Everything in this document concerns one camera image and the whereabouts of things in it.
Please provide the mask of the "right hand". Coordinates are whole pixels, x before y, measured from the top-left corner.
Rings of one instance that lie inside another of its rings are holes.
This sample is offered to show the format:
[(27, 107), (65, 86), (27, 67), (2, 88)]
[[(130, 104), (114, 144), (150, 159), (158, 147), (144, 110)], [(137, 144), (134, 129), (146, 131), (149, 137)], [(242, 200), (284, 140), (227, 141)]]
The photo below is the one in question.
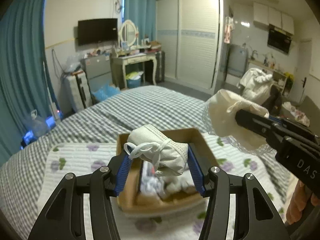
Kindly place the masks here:
[(298, 222), (301, 219), (302, 212), (307, 205), (308, 199), (309, 197), (306, 195), (304, 183), (299, 180), (286, 212), (286, 221), (289, 225)]

